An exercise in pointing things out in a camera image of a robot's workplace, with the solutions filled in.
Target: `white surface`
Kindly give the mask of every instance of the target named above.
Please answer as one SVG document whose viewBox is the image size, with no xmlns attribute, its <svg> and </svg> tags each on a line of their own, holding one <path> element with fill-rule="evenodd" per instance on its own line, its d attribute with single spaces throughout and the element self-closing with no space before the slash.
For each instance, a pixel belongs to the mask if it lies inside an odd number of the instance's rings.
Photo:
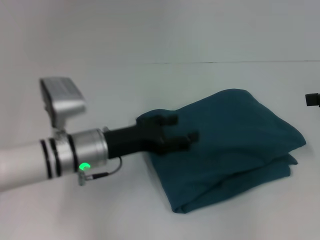
<svg viewBox="0 0 320 240">
<path fill-rule="evenodd" d="M 71 132 L 240 88 L 307 146 L 293 153 L 292 177 L 184 215 L 171 212 L 142 154 L 85 187 L 67 176 L 1 193 L 0 239 L 319 239 L 320 111 L 305 94 L 320 92 L 320 62 L 240 63 L 319 60 L 318 9 L 311 0 L 4 0 L 1 147 L 49 136 L 37 79 L 50 75 L 72 78 L 87 99 Z"/>
<path fill-rule="evenodd" d="M 39 141 L 0 151 L 0 192 L 48 179 Z"/>
</svg>

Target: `white table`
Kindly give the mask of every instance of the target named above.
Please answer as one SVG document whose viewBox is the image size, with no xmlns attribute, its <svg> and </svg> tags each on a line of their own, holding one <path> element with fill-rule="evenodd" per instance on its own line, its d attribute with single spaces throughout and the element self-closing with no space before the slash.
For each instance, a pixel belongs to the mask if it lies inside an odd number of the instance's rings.
<svg viewBox="0 0 320 240">
<path fill-rule="evenodd" d="M 171 212 L 141 153 L 85 187 L 71 175 L 0 193 L 0 239 L 319 239 L 320 110 L 305 103 L 305 94 L 320 92 L 318 3 L 3 2 L 1 147 L 50 135 L 38 78 L 52 75 L 71 77 L 88 103 L 70 132 L 125 127 L 146 111 L 239 88 L 307 145 L 292 153 L 299 165 L 291 177 L 189 214 Z"/>
</svg>

